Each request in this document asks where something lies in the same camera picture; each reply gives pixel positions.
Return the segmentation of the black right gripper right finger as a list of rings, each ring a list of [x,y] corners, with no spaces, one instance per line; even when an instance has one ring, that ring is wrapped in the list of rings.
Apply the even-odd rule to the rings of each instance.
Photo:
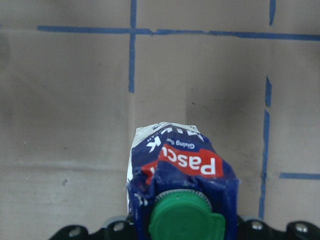
[[[290,221],[281,230],[260,218],[238,216],[238,240],[320,240],[320,227],[304,220]]]

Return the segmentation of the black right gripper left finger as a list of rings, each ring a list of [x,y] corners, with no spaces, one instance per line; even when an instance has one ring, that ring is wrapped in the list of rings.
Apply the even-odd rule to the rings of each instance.
[[[84,225],[67,225],[54,233],[49,240],[136,240],[137,231],[130,216],[107,219],[101,228],[89,232]]]

